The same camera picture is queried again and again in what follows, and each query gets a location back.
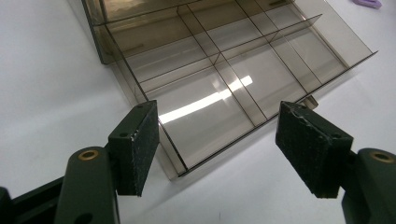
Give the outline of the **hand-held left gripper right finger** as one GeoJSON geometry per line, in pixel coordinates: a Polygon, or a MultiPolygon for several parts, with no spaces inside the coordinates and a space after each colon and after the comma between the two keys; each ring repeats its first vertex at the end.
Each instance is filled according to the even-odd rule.
{"type": "Polygon", "coordinates": [[[345,191],[346,224],[396,224],[396,155],[351,150],[353,137],[310,108],[281,102],[276,145],[320,199],[345,191]]]}

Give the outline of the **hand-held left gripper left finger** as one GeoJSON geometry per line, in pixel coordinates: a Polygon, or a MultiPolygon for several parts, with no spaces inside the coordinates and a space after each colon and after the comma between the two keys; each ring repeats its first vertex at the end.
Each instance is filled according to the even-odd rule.
{"type": "Polygon", "coordinates": [[[120,224],[117,198],[140,197],[159,145],[156,101],[136,105],[104,147],[68,160],[54,224],[120,224]]]}

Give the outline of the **smoky transparent acrylic drawer cabinet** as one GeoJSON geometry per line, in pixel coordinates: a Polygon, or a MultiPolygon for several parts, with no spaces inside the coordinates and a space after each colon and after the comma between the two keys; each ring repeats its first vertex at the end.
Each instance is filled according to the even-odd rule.
{"type": "Polygon", "coordinates": [[[105,42],[106,26],[136,16],[192,3],[196,0],[78,0],[83,7],[100,62],[113,63],[105,42]]]}

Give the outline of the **small purple plastic object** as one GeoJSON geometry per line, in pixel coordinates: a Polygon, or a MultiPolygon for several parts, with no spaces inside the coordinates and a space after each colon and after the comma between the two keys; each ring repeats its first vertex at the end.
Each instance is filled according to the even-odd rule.
{"type": "Polygon", "coordinates": [[[382,7],[382,3],[379,0],[352,0],[355,4],[365,7],[371,7],[379,9],[382,7]]]}

